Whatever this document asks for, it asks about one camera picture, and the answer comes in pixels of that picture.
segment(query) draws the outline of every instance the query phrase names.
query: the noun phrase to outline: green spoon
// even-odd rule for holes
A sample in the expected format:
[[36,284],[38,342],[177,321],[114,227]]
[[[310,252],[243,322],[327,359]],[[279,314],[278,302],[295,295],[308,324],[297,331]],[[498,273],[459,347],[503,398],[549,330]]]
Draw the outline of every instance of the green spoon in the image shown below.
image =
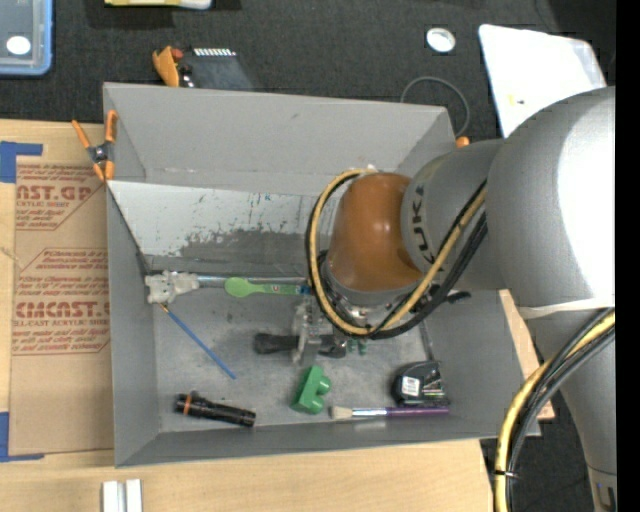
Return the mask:
[[243,277],[230,277],[224,282],[224,289],[239,299],[252,293],[269,293],[272,295],[302,295],[309,293],[309,287],[296,284],[264,283],[255,284]]

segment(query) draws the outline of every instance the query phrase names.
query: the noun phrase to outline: orange clamp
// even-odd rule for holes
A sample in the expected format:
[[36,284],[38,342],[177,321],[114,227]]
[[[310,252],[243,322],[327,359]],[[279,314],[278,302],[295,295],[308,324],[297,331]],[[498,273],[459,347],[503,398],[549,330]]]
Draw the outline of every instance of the orange clamp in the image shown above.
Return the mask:
[[105,121],[105,141],[100,146],[92,146],[87,134],[75,119],[71,125],[76,130],[80,143],[87,150],[93,161],[93,170],[101,181],[111,180],[115,174],[115,165],[111,160],[111,149],[116,142],[116,125],[118,114],[115,110],[109,110]]

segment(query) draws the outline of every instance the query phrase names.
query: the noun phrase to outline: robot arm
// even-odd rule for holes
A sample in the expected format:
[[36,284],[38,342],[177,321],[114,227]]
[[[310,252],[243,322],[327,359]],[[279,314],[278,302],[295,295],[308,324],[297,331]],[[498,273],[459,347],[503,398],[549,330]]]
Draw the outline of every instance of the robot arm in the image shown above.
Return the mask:
[[[310,223],[321,307],[338,329],[367,338],[411,326],[412,312],[428,314],[454,286],[508,288],[551,362],[595,313],[615,308],[614,148],[615,87],[607,87],[544,109],[506,140],[439,157],[412,180],[350,171],[325,194],[355,179],[320,262]],[[322,204],[321,196],[314,217]],[[615,317],[608,329],[614,338]],[[616,510],[615,343],[562,392],[596,510]]]

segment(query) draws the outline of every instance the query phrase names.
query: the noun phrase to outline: paintbrush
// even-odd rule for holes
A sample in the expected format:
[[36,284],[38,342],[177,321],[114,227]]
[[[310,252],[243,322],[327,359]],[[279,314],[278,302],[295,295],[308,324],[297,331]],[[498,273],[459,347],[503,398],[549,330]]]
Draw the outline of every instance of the paintbrush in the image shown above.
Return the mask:
[[375,416],[388,417],[416,417],[432,416],[436,414],[447,414],[449,408],[442,407],[376,407],[364,409],[352,409],[349,407],[333,406],[329,409],[329,414],[334,420],[346,420],[353,417],[371,418]]

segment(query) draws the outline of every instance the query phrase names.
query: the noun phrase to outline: cardboard sheet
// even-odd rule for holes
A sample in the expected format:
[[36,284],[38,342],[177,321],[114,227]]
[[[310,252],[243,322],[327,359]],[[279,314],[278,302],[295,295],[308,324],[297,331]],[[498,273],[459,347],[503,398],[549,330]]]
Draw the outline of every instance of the cardboard sheet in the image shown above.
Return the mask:
[[[84,128],[102,143],[101,125]],[[110,448],[104,185],[70,123],[0,120],[0,141],[41,145],[16,158],[15,236],[3,249],[14,274],[9,454]]]

